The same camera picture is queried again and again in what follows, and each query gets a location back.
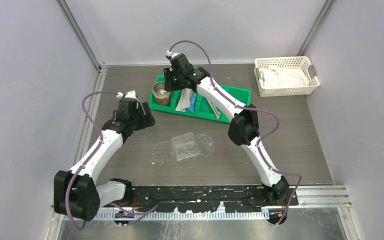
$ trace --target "vertical metal pole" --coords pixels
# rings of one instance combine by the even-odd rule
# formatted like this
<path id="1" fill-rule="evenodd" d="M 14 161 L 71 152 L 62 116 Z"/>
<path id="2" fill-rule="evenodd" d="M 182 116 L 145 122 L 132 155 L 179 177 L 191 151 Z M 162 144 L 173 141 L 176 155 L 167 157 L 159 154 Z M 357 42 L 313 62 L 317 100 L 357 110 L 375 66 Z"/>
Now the vertical metal pole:
<path id="1" fill-rule="evenodd" d="M 87 56 L 92 61 L 96 70 L 100 70 L 101 65 L 98 63 L 98 60 L 97 60 L 96 56 L 94 55 L 94 52 L 92 51 L 91 46 L 89 45 L 88 41 L 85 38 L 85 35 L 83 34 L 82 30 L 79 27 L 79 24 L 77 23 L 76 19 L 74 18 L 73 13 L 70 11 L 70 8 L 67 5 L 66 0 L 55 0 L 55 1 L 56 1 L 56 3 L 58 3 L 59 7 L 61 8 L 62 13 L 67 18 L 67 21 L 70 24 L 71 28 L 73 29 L 74 34 L 77 36 L 78 40 L 80 41 L 81 46 L 86 51 Z"/>
<path id="2" fill-rule="evenodd" d="M 323 4 L 323 7 L 321 7 L 320 12 L 318 13 L 317 17 L 315 18 L 315 21 L 313 25 L 310 28 L 310 31 L 308 31 L 307 36 L 305 37 L 304 42 L 302 43 L 301 48 L 299 49 L 298 56 L 304 56 L 306 51 L 308 50 L 310 44 L 313 42 L 314 38 L 316 37 L 317 33 L 319 32 L 321 26 L 323 25 L 323 22 L 325 21 L 326 17 L 328 16 L 332 6 L 336 0 L 326 0 Z"/>
<path id="3" fill-rule="evenodd" d="M 95 79 L 95 84 L 93 86 L 92 92 L 98 92 L 102 91 L 102 88 L 104 87 L 104 81 L 105 77 L 107 76 L 107 70 L 108 67 L 106 65 L 103 65 L 101 67 L 101 70 L 97 74 L 97 77 Z M 89 112 L 92 119 L 95 119 L 98 111 L 99 102 L 101 99 L 100 94 L 93 95 L 89 98 L 89 103 L 86 106 L 87 111 Z M 86 154 L 86 152 L 89 150 L 89 143 L 91 141 L 91 135 L 92 130 L 94 126 L 91 124 L 91 121 L 84 118 L 82 122 L 81 132 L 80 136 L 77 141 L 77 150 L 74 156 L 73 164 L 77 163 L 82 159 L 82 157 Z"/>
<path id="4" fill-rule="evenodd" d="M 360 240 L 361 238 L 353 221 L 350 210 L 352 210 L 352 208 L 338 207 L 340 221 L 342 222 L 343 230 L 345 231 L 347 239 Z"/>

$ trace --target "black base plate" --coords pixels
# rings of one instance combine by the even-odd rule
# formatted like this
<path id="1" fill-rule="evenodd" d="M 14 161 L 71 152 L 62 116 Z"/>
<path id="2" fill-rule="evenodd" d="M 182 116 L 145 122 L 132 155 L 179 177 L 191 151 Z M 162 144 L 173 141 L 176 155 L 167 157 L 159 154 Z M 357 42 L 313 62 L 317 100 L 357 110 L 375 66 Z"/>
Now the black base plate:
<path id="1" fill-rule="evenodd" d="M 214 212 L 223 202 L 226 213 L 261 212 L 261 207 L 284 206 L 292 188 L 285 197 L 269 202 L 266 192 L 257 185 L 208 185 L 208 186 L 133 186 L 136 208 L 144 212 L 158 205 L 159 213 L 172 213 L 177 207 L 181 213 L 191 210 L 194 213 Z M 133 203 L 124 206 L 132 207 Z M 294 197 L 291 206 L 298 205 Z"/>

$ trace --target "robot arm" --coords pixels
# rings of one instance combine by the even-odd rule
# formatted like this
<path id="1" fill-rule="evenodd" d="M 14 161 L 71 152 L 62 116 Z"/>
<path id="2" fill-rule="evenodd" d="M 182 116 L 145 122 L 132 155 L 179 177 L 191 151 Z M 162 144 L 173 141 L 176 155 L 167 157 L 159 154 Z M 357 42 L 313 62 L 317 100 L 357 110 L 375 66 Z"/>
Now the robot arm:
<path id="1" fill-rule="evenodd" d="M 211 83 L 209 73 L 202 67 L 194 69 L 184 54 L 167 51 L 166 57 L 169 59 L 171 66 L 164 69 L 165 90 L 177 91 L 190 88 L 205 97 L 210 104 L 219 108 L 230 120 L 229 138 L 233 143 L 241 146 L 251 158 L 260 175 L 262 185 L 267 190 L 269 200 L 273 202 L 282 198 L 286 194 L 289 184 L 284 176 L 269 168 L 258 151 L 259 148 L 265 160 L 274 167 L 263 144 L 260 143 L 257 146 L 260 136 L 257 112 L 239 108 L 255 108 L 255 106 L 252 104 L 246 106 L 226 92 L 215 81 Z"/>
<path id="2" fill-rule="evenodd" d="M 133 198 L 132 183 L 113 178 L 108 183 L 96 186 L 98 176 L 110 157 L 126 142 L 134 131 L 155 124 L 147 102 L 139 103 L 136 92 L 130 91 L 118 102 L 118 110 L 112 119 L 102 127 L 103 141 L 94 153 L 101 139 L 96 140 L 86 155 L 69 171 L 60 170 L 54 177 L 54 211 L 67 214 L 65 196 L 73 173 L 82 168 L 75 178 L 69 194 L 69 208 L 73 217 L 91 221 L 98 209 L 113 201 L 130 202 Z"/>

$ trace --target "transparent plastic sheet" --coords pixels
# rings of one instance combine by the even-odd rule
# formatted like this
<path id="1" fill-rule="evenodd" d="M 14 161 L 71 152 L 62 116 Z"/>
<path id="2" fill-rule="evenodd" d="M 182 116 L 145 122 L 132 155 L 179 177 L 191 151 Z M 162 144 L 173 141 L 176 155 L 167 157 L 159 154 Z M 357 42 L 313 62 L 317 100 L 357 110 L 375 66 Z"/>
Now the transparent plastic sheet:
<path id="1" fill-rule="evenodd" d="M 214 147 L 214 139 L 209 135 L 189 132 L 158 143 L 152 150 L 152 164 L 172 165 L 206 158 L 214 152 Z"/>

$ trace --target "cable connector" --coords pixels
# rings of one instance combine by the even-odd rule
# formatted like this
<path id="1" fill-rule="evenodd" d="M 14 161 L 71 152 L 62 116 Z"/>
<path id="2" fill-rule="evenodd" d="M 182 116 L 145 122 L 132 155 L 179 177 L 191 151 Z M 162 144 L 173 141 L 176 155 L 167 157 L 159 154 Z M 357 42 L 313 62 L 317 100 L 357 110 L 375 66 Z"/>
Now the cable connector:
<path id="1" fill-rule="evenodd" d="M 170 59 L 176 57 L 177 55 L 179 55 L 178 52 L 174 52 L 174 53 L 173 53 L 173 52 L 171 52 L 171 51 L 169 51 L 169 50 L 167 50 L 167 51 L 165 52 L 165 57 L 166 57 L 168 60 L 170 60 Z"/>
<path id="2" fill-rule="evenodd" d="M 128 99 L 136 99 L 137 101 L 139 101 L 138 100 L 138 95 L 136 94 L 135 90 L 131 90 L 131 91 L 126 92 L 125 97 L 128 98 Z"/>

